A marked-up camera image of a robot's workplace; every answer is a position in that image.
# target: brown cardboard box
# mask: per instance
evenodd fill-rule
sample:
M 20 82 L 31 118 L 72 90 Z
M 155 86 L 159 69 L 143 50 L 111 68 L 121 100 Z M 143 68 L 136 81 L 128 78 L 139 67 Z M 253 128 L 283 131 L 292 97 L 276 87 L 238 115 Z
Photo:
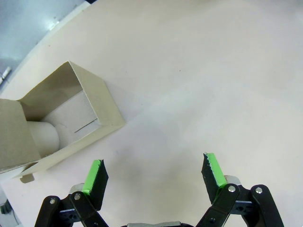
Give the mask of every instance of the brown cardboard box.
M 47 169 L 125 124 L 104 81 L 72 62 L 22 99 L 0 99 L 0 116 L 0 180 Z M 60 149 L 42 157 L 27 121 L 51 123 Z

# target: cardboard box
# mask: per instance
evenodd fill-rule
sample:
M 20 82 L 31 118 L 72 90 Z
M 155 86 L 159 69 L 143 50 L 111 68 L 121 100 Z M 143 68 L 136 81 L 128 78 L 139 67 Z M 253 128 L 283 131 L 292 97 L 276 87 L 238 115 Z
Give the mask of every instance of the cardboard box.
M 0 116 L 0 180 L 47 169 L 125 124 L 104 81 L 72 62 L 22 99 L 0 99 Z M 27 121 L 51 123 L 60 149 L 43 157 Z

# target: green strip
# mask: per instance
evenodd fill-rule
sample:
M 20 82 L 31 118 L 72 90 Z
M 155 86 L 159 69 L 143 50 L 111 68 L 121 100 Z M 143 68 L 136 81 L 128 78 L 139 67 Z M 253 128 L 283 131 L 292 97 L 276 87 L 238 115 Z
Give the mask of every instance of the green strip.
M 99 167 L 101 165 L 101 160 L 94 160 L 93 164 L 91 165 L 89 174 L 87 175 L 86 181 L 84 183 L 82 192 L 86 195 L 89 195 L 91 192 L 91 189 L 94 185 Z
M 218 187 L 224 187 L 227 184 L 227 181 L 223 175 L 223 172 L 219 166 L 219 163 L 216 159 L 216 156 L 214 155 L 214 153 L 209 153 L 206 154 L 207 155 L 207 159 L 209 161 L 210 167 L 212 169 L 212 172 L 214 174 L 214 178 L 216 180 L 216 183 L 218 185 Z

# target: white table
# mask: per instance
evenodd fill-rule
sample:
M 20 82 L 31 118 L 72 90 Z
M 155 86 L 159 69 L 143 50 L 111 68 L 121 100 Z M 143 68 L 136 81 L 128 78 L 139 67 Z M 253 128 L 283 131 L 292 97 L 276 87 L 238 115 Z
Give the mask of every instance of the white table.
M 104 159 L 110 227 L 180 220 L 210 206 L 214 152 L 244 187 L 265 184 L 285 226 L 303 213 L 302 8 L 281 1 L 99 0 L 35 50 L 1 98 L 18 99 L 67 60 L 101 76 L 127 124 L 22 184 L 2 186 L 25 227 Z M 231 216 L 226 226 L 244 226 Z

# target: white cup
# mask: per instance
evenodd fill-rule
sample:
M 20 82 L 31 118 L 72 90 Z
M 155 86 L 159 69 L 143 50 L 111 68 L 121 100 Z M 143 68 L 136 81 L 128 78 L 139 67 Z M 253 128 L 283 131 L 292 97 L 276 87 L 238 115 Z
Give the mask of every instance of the white cup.
M 56 128 L 48 122 L 27 122 L 29 130 L 41 157 L 59 150 L 59 136 Z

